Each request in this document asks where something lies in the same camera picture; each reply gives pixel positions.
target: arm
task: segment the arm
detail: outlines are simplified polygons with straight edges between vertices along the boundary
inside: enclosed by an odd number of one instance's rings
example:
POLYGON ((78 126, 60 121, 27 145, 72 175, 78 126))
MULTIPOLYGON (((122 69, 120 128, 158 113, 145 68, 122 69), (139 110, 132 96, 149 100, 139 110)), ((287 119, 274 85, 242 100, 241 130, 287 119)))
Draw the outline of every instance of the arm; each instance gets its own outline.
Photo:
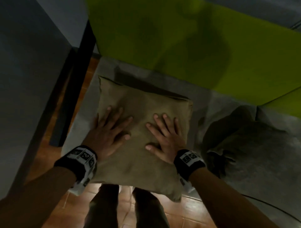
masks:
MULTIPOLYGON (((166 114, 163 114, 163 119, 165 124, 157 114, 154 115, 154 120, 162 133, 150 123, 146 124, 159 141, 162 150, 153 145, 147 145, 145 148, 162 160, 173 164, 178 151, 185 149, 186 144, 182 138, 178 119, 175 118, 172 122, 166 114)), ((189 181, 199 193, 218 228, 277 228, 257 207, 206 168, 193 171, 189 176, 189 181)))
MULTIPOLYGON (((111 118, 108 107, 105 116, 88 133, 82 145, 91 148, 98 161, 113 154, 130 135, 118 136, 130 124, 132 117, 127 118, 115 127, 123 113, 120 108, 111 118)), ((8 195, 0 201, 0 224, 2 227, 41 227, 49 217, 61 197, 73 186, 76 175, 67 168, 53 167, 37 179, 29 182, 18 193, 8 195)))

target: pillowcase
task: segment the pillowcase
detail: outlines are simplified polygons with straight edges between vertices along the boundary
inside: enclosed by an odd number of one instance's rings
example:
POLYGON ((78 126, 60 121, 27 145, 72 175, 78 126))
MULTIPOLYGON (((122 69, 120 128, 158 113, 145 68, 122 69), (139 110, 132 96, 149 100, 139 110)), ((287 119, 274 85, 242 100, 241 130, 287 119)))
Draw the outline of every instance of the pillowcase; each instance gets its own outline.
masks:
POLYGON ((111 105, 113 109, 124 108, 120 121, 128 116, 133 116, 134 119, 125 129, 131 134, 131 139, 110 157, 98 162, 91 182, 134 186, 166 195, 174 202, 180 201, 182 185, 175 166, 162 161, 145 149, 148 143, 159 145, 145 124, 147 122, 155 124, 154 113, 159 116, 167 113, 172 119, 177 117, 186 141, 192 115, 192 101, 144 92, 119 85, 103 77, 100 77, 100 90, 98 107, 100 118, 111 105))

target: forearm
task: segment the forearm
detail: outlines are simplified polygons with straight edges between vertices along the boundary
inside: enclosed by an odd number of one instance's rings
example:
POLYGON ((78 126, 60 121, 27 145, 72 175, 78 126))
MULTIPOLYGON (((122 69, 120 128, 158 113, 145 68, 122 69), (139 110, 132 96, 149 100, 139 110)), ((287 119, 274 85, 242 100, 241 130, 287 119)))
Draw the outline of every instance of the forearm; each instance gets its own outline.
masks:
POLYGON ((206 168, 194 171, 189 181, 218 228, 277 228, 257 207, 206 168))
POLYGON ((0 201, 0 224, 2 227, 41 227, 75 181, 72 171, 52 168, 20 192, 0 201))

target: wristband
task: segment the wristband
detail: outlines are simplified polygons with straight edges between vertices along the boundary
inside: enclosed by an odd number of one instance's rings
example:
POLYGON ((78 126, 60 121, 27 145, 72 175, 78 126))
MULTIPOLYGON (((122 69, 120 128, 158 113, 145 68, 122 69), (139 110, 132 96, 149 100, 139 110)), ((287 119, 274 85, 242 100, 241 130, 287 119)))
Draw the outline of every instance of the wristband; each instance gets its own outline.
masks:
POLYGON ((206 167, 203 160, 195 152, 187 149, 179 150, 173 163, 179 175, 186 181, 195 170, 206 167))
POLYGON ((86 182, 89 174, 94 170, 97 154, 87 146, 78 146, 58 159, 54 166, 71 170, 76 176, 76 182, 86 182))

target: dark pants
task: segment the dark pants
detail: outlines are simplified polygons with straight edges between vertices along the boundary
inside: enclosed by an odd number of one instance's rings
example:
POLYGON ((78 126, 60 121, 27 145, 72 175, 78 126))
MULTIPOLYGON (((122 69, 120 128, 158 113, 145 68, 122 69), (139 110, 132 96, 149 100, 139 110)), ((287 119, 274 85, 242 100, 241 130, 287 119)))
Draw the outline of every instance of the dark pants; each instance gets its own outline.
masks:
MULTIPOLYGON (((84 228, 118 228, 117 206, 119 186, 103 184, 90 202, 84 228)), ((160 201, 150 192, 135 188, 137 228, 169 228, 160 201)))

